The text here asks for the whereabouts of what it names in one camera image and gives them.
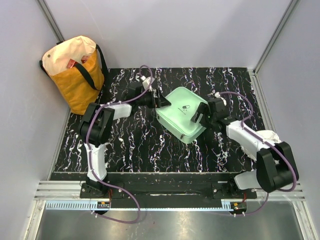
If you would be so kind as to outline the mint green medicine case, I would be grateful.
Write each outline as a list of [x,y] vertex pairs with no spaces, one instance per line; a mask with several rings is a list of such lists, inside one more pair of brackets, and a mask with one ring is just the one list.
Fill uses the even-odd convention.
[[206,128],[191,119],[199,105],[208,102],[182,86],[165,98],[171,105],[155,109],[158,122],[184,144],[192,143]]

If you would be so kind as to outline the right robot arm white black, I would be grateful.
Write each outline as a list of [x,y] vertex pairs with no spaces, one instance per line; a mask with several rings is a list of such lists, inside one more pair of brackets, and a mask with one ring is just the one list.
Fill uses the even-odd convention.
[[262,189],[267,193],[295,189],[299,173],[290,145],[266,139],[231,116],[221,98],[201,102],[191,121],[223,133],[255,158],[254,171],[239,173],[228,184],[227,192],[231,197],[239,198],[247,189]]

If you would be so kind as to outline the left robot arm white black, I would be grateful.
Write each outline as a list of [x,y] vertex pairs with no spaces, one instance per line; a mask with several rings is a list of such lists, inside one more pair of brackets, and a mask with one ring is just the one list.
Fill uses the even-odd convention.
[[103,198],[111,193],[107,185],[105,146],[110,137],[113,122],[133,116],[139,107],[157,109],[171,105],[159,88],[152,87],[154,81],[155,79],[151,76],[142,76],[141,82],[130,83],[123,93],[122,101],[106,104],[92,102],[88,105],[78,126],[88,162],[88,172],[81,189],[81,198],[88,197],[89,194]]

